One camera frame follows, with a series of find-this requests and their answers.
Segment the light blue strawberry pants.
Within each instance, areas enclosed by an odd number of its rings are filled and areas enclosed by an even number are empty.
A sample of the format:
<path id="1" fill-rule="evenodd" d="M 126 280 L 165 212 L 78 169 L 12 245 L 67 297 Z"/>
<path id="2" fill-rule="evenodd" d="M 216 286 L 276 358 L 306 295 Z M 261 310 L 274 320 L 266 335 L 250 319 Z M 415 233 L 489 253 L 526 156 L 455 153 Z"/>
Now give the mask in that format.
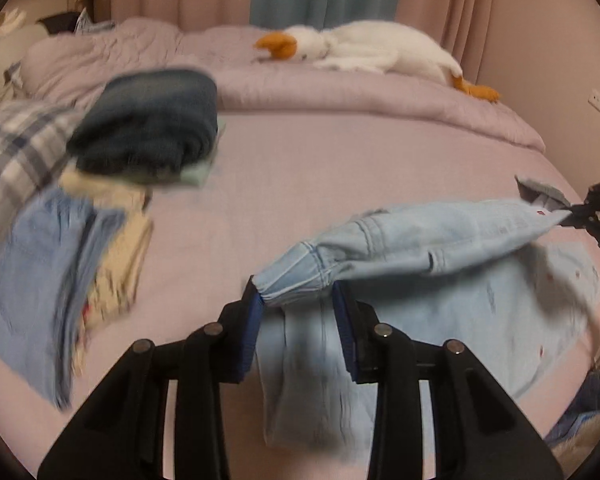
<path id="1" fill-rule="evenodd" d="M 332 290 L 427 344 L 463 341 L 514 399 L 600 313 L 600 249 L 552 204 L 519 198 L 380 208 L 292 246 L 260 271 L 264 438 L 358 460 L 376 391 L 344 366 Z"/>

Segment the folded blue denim garment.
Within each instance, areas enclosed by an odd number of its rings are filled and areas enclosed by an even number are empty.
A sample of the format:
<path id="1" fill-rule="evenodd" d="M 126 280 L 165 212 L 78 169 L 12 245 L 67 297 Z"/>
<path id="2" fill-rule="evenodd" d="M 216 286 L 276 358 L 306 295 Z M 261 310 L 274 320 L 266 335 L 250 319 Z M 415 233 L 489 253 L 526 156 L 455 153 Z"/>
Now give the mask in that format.
<path id="1" fill-rule="evenodd" d="M 70 404 L 73 348 L 88 290 L 125 213 L 51 186 L 0 249 L 0 359 L 45 400 Z"/>

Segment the beige bed pillow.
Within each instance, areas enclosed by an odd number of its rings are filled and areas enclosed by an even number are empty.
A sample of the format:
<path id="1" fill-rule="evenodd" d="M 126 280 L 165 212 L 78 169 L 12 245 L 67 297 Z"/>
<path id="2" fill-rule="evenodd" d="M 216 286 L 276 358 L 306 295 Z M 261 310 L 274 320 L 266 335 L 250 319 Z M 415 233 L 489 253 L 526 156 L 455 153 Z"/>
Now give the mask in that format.
<path id="1" fill-rule="evenodd" d="M 48 36 L 41 24 L 27 25 L 0 39 L 0 104 L 14 97 L 14 87 L 7 81 L 6 70 L 18 63 L 27 50 Z"/>

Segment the folded cream patterned garment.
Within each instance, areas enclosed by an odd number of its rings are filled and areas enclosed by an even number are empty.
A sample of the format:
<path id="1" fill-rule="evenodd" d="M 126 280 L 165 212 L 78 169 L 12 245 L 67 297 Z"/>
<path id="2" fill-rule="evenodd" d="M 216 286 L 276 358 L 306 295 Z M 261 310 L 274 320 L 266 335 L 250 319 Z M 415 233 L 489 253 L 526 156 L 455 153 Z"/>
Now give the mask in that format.
<path id="1" fill-rule="evenodd" d="M 72 362 L 72 370 L 80 374 L 91 334 L 127 314 L 135 302 L 154 229 L 145 212 L 151 194 L 144 186 L 90 176 L 74 168 L 65 170 L 59 183 L 71 196 L 87 198 L 98 208 L 121 209 L 125 214 L 122 227 L 100 260 L 80 317 Z"/>

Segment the white goose plush toy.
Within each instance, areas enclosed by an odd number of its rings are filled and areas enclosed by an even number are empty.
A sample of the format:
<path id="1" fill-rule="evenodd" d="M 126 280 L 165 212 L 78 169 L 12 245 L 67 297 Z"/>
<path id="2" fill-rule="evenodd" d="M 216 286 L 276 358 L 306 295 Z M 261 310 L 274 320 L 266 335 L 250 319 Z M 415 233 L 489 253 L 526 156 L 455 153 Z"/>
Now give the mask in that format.
<path id="1" fill-rule="evenodd" d="M 259 38 L 254 47 L 275 61 L 309 62 L 321 70 L 396 73 L 443 84 L 491 103 L 500 94 L 472 84 L 460 62 L 420 30 L 396 22 L 362 20 L 318 30 L 294 25 Z"/>

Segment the folded dark denim jeans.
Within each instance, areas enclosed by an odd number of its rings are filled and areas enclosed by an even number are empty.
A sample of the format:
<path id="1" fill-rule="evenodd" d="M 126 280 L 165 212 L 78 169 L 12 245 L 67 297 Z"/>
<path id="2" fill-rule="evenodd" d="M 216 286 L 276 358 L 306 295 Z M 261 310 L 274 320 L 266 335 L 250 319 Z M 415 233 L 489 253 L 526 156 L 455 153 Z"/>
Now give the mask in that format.
<path id="1" fill-rule="evenodd" d="M 218 89 L 198 70 L 144 70 L 110 80 L 67 144 L 91 174 L 178 174 L 211 155 Z"/>

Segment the lilac quilted duvet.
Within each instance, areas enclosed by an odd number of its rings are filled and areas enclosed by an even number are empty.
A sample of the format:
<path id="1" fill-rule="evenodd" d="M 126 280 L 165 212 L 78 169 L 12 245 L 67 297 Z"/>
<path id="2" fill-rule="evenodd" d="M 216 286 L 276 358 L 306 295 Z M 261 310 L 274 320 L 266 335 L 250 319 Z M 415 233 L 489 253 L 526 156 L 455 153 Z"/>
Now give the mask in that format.
<path id="1" fill-rule="evenodd" d="M 222 110 L 327 110 L 432 120 L 545 150 L 539 133 L 504 104 L 410 76 L 260 62 L 252 46 L 260 35 L 252 26 L 182 32 L 151 18 L 129 18 L 106 32 L 37 42 L 23 55 L 20 75 L 31 98 L 89 108 L 117 76 L 190 68 L 215 81 Z"/>

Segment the dark clothes pile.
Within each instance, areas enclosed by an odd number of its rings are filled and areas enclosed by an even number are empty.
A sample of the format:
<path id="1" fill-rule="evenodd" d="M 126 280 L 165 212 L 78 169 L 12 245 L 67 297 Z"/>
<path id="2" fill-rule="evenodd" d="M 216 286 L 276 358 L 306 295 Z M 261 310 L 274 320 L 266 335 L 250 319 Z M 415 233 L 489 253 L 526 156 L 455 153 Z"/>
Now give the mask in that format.
<path id="1" fill-rule="evenodd" d="M 40 18 L 36 21 L 45 27 L 50 36 L 70 32 L 70 34 L 89 35 L 106 32 L 116 26 L 114 21 L 104 21 L 95 23 L 86 9 L 80 12 L 70 11 Z"/>

